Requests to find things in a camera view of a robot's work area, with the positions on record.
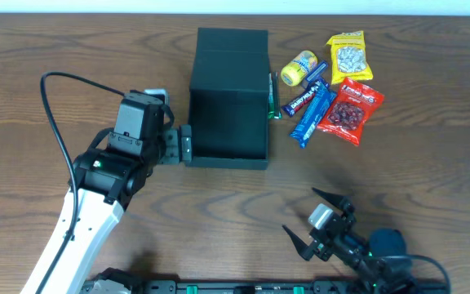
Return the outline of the yellow Hacks candy bag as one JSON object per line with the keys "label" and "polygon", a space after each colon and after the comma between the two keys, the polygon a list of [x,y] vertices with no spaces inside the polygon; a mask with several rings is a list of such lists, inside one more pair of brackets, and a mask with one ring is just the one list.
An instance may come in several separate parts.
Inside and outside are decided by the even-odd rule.
{"label": "yellow Hacks candy bag", "polygon": [[339,84],[345,78],[366,81],[374,75],[366,59],[366,43],[363,30],[336,34],[326,43],[330,46],[331,84]]}

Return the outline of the red Hacks candy bag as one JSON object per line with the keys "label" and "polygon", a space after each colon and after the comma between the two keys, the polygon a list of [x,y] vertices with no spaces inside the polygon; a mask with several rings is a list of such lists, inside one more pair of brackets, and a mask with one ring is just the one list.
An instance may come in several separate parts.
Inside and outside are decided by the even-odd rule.
{"label": "red Hacks candy bag", "polygon": [[345,78],[317,129],[359,146],[365,123],[383,102],[382,93]]}

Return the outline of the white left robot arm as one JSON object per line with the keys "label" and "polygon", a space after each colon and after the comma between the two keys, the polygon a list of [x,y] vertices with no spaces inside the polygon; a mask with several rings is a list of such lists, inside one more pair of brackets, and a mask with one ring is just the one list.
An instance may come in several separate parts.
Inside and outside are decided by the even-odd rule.
{"label": "white left robot arm", "polygon": [[173,126],[164,89],[130,91],[114,127],[101,130],[74,162],[54,231],[22,291],[78,293],[109,234],[158,164],[191,159],[191,129]]}

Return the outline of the blue cookie roll pack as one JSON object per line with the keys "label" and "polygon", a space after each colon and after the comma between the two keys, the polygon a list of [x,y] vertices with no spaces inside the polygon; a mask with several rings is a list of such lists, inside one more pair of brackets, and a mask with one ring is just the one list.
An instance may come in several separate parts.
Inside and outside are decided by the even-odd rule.
{"label": "blue cookie roll pack", "polygon": [[336,93],[330,90],[325,83],[318,87],[303,117],[290,134],[290,137],[298,141],[301,149],[304,149],[308,144],[311,135],[317,128],[318,123],[326,115],[335,97]]}

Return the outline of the black fabric storage box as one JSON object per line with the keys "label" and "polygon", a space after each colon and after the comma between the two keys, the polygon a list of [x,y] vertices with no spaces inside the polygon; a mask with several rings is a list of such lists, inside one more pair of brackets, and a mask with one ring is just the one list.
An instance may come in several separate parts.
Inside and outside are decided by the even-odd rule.
{"label": "black fabric storage box", "polygon": [[200,28],[189,84],[192,167],[268,166],[268,32]]}

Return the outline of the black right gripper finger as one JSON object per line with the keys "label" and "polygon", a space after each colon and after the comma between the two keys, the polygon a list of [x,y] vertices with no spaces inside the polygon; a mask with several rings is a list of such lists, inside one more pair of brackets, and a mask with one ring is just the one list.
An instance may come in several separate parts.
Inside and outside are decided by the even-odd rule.
{"label": "black right gripper finger", "polygon": [[312,191],[334,207],[346,207],[346,198],[343,195],[325,192],[314,187],[312,187]]}
{"label": "black right gripper finger", "polygon": [[282,228],[286,231],[293,243],[295,250],[300,256],[311,256],[313,250],[306,244],[298,235],[291,231],[286,225],[282,225]]}

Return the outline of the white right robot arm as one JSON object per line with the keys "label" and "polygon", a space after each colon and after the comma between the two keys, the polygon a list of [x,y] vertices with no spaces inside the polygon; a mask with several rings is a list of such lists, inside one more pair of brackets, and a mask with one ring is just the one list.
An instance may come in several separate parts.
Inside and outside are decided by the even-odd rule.
{"label": "white right robot arm", "polygon": [[355,207],[348,198],[313,190],[330,206],[320,204],[308,218],[313,227],[310,244],[294,234],[286,225],[296,251],[306,261],[313,256],[328,261],[338,257],[354,270],[359,280],[357,288],[365,293],[422,293],[423,286],[411,274],[411,259],[406,256],[406,243],[400,231],[380,229],[369,239],[353,232],[357,219]]}

